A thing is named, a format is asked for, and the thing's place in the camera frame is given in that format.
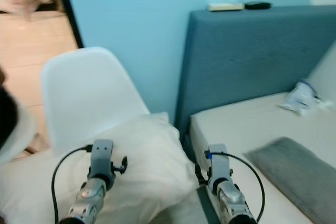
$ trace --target chair backrest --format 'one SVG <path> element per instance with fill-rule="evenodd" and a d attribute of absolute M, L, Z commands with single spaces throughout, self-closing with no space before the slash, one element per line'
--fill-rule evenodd
<path fill-rule="evenodd" d="M 43 68 L 41 82 L 56 152 L 149 113 L 123 66 L 103 48 L 78 49 L 52 59 Z"/>

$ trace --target gray towel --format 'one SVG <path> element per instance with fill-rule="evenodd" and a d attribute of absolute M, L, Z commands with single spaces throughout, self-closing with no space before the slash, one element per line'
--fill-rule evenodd
<path fill-rule="evenodd" d="M 286 137 L 245 156 L 314 223 L 336 224 L 335 168 Z"/>

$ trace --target white chair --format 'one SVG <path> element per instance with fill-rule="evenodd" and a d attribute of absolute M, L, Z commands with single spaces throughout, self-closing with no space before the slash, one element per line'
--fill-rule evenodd
<path fill-rule="evenodd" d="M 25 106 L 19 102 L 17 104 L 18 121 L 0 149 L 0 164 L 11 161 L 24 150 L 29 153 L 34 152 L 28 146 L 34 140 L 37 132 L 36 120 Z"/>
<path fill-rule="evenodd" d="M 56 153 L 149 110 L 114 54 L 93 47 L 65 53 L 43 68 L 42 93 Z"/>

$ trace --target upholstered headboard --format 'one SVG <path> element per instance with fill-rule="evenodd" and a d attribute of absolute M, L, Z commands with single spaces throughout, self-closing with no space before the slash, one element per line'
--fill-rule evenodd
<path fill-rule="evenodd" d="M 190 15 L 175 125 L 216 106 L 289 91 L 336 39 L 336 6 Z"/>

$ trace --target white mattress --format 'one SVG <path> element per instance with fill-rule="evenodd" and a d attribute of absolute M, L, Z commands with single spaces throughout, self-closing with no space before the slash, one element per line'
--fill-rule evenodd
<path fill-rule="evenodd" d="M 245 159 L 242 153 L 282 136 L 292 138 L 336 167 L 336 113 L 319 110 L 310 116 L 299 117 L 277 106 L 285 95 L 270 95 L 193 115 L 191 139 L 201 168 L 207 170 L 209 167 L 209 163 L 203 159 L 209 144 L 223 143 L 229 153 Z M 238 161 L 230 159 L 230 164 L 234 169 L 234 182 L 244 193 L 251 212 L 257 217 L 261 207 L 261 190 L 257 179 Z M 266 194 L 265 211 L 260 224 L 312 223 L 260 172 L 258 174 Z"/>

